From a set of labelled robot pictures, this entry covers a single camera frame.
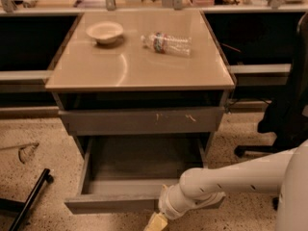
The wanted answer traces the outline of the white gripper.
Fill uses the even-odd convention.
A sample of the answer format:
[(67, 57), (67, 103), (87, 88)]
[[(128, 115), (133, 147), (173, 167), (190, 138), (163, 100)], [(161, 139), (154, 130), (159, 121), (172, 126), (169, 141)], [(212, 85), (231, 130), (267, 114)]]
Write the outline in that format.
[(154, 212), (143, 231), (163, 231), (169, 220), (184, 216), (190, 210), (216, 209), (223, 202), (224, 192), (205, 193), (200, 199), (185, 196), (178, 184), (162, 185), (158, 208), (160, 213)]

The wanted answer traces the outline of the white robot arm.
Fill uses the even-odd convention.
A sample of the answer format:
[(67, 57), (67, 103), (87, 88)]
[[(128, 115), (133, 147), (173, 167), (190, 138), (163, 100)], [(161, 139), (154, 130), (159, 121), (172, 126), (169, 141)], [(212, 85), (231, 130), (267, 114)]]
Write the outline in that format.
[(227, 193), (277, 194), (275, 231), (308, 231), (308, 141), (228, 167), (186, 170), (177, 184), (162, 187), (159, 211), (143, 231), (163, 231), (170, 220), (215, 206)]

